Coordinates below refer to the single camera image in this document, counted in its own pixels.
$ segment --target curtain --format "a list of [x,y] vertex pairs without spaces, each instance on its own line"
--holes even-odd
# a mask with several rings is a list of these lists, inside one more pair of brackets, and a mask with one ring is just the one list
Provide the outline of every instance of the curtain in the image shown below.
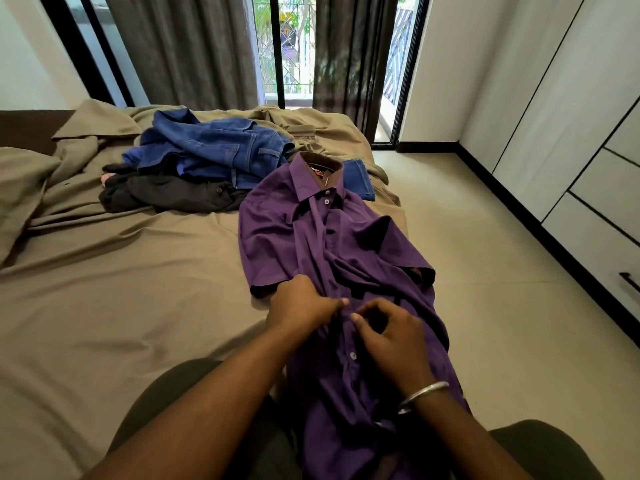
[[314,108],[346,114],[373,142],[398,0],[316,0]]
[[251,0],[107,3],[151,104],[208,110],[259,103]]

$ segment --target dark pants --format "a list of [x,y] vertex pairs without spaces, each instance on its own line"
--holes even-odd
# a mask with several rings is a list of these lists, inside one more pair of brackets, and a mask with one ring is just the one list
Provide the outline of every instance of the dark pants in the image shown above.
[[[208,358],[190,360],[156,379],[125,416],[108,453],[116,450],[218,364]],[[301,479],[302,473],[285,424],[276,403],[267,396],[236,450],[225,477]],[[536,480],[603,480],[578,443],[542,421],[520,421],[494,429],[491,435]]]

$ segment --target black handle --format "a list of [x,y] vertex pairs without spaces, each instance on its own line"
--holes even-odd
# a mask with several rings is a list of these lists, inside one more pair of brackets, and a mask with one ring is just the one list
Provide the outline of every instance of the black handle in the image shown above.
[[638,285],[638,283],[636,283],[633,280],[633,278],[631,277],[631,273],[620,273],[620,276],[622,276],[622,279],[624,281],[628,282],[631,286],[633,286],[634,290],[640,293],[640,285]]

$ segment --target shirt collar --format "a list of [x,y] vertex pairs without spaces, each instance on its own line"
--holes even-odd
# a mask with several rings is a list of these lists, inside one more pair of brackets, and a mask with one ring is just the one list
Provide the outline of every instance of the shirt collar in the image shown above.
[[[332,171],[325,186],[322,186],[313,170],[309,168],[309,165],[313,166],[314,163]],[[316,193],[332,188],[335,188],[336,194],[344,199],[344,182],[342,180],[344,167],[338,160],[318,153],[299,152],[289,164],[289,172],[296,188],[299,202],[307,200],[309,197],[316,195]]]

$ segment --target crumpled sheet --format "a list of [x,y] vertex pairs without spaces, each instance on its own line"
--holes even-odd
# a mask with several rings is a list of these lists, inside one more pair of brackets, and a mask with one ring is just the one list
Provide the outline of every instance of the crumpled sheet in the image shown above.
[[[223,358],[264,323],[268,304],[249,293],[236,212],[108,214],[98,201],[102,167],[122,161],[156,110],[172,108],[88,100],[56,133],[53,156],[0,149],[3,479],[78,478],[154,379],[185,360]],[[346,116],[195,114],[258,120],[300,149],[361,158],[376,190],[367,204],[406,233],[384,170]]]

